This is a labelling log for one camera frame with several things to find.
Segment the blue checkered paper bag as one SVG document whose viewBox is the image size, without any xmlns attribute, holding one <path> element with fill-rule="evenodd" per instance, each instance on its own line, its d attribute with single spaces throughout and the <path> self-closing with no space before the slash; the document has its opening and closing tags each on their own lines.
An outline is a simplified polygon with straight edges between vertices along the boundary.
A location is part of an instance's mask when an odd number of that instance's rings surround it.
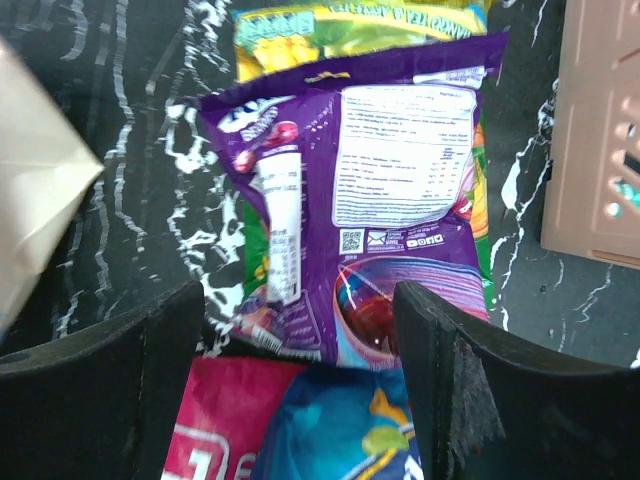
<svg viewBox="0 0 640 480">
<path fill-rule="evenodd" d="M 1 331 L 46 269 L 102 163 L 7 42 L 1 44 Z"/>
</svg>

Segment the blue snack bag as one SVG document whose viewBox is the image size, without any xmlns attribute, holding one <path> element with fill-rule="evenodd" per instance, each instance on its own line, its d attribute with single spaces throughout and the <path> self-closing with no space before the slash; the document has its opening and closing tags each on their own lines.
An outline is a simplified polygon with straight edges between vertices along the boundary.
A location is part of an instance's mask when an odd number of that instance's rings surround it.
<svg viewBox="0 0 640 480">
<path fill-rule="evenodd" d="M 312 365 L 289 386 L 253 479 L 422 479 L 400 369 Z"/>
</svg>

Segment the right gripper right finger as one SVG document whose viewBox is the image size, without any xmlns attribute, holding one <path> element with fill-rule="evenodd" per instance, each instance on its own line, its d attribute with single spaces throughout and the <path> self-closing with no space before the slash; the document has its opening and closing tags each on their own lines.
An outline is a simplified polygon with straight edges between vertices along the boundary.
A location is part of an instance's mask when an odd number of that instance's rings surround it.
<svg viewBox="0 0 640 480">
<path fill-rule="evenodd" d="M 639 373 L 534 344 L 413 281 L 392 302 L 428 479 L 635 479 Z"/>
</svg>

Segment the green yellow snack bag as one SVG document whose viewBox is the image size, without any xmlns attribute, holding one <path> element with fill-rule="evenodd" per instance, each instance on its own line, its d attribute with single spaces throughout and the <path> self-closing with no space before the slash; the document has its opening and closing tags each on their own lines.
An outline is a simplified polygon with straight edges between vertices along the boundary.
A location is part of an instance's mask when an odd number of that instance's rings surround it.
<svg viewBox="0 0 640 480">
<path fill-rule="evenodd" d="M 264 75 L 319 60 L 389 48 L 461 40 L 487 33 L 490 1 L 294 1 L 238 10 L 234 51 L 240 85 Z M 484 120 L 474 127 L 472 160 L 465 170 L 454 213 L 469 222 L 475 242 L 488 318 L 494 283 L 489 267 Z M 245 200 L 245 280 L 248 288 L 266 282 L 268 241 L 265 221 Z"/>
</svg>

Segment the purple snack packet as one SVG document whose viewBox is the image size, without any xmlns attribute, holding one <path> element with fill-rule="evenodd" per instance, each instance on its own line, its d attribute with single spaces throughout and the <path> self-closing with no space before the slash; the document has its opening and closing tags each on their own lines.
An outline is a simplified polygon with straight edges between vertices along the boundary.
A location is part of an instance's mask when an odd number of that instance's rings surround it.
<svg viewBox="0 0 640 480">
<path fill-rule="evenodd" d="M 506 43 L 494 33 L 331 58 L 200 99 L 248 203 L 236 337 L 286 357 L 396 367 L 401 281 L 487 318 L 472 227 L 480 88 Z"/>
</svg>

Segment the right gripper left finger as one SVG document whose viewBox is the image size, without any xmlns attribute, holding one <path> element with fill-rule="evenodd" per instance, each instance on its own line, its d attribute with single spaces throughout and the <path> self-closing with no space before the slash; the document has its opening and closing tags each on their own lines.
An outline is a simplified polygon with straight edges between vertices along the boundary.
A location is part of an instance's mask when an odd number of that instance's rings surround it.
<svg viewBox="0 0 640 480">
<path fill-rule="evenodd" d="M 1 359 L 4 479 L 158 479 L 204 319 L 197 281 Z"/>
</svg>

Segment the pink REAL chips bag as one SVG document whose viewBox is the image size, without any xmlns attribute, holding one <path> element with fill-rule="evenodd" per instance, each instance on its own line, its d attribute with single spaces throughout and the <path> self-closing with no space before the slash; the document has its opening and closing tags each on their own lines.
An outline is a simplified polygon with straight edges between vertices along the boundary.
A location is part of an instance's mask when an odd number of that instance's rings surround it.
<svg viewBox="0 0 640 480">
<path fill-rule="evenodd" d="M 196 358 L 162 477 L 248 479 L 269 421 L 304 369 L 257 358 Z"/>
</svg>

